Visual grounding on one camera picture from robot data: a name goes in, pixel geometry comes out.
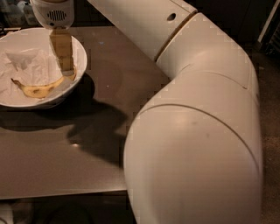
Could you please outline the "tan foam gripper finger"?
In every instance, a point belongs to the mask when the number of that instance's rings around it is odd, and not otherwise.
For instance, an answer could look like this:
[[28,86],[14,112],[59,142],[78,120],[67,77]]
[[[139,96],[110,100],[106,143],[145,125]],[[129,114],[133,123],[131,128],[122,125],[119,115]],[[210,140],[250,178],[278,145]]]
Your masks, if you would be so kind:
[[74,74],[72,36],[67,29],[55,29],[50,33],[50,43],[63,75]]

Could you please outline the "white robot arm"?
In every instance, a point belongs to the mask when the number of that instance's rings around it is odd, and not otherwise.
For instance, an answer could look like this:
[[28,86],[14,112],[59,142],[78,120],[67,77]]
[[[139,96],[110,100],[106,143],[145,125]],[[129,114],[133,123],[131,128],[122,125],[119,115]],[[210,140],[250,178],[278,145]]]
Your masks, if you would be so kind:
[[261,224],[256,70],[185,0],[88,0],[168,76],[124,147],[137,224]]

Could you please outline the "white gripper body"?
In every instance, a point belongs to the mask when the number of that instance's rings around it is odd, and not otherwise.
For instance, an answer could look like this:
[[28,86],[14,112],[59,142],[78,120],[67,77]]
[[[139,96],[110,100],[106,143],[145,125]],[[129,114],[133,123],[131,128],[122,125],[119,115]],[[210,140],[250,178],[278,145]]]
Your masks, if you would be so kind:
[[74,0],[30,0],[33,13],[46,29],[69,28],[74,22]]

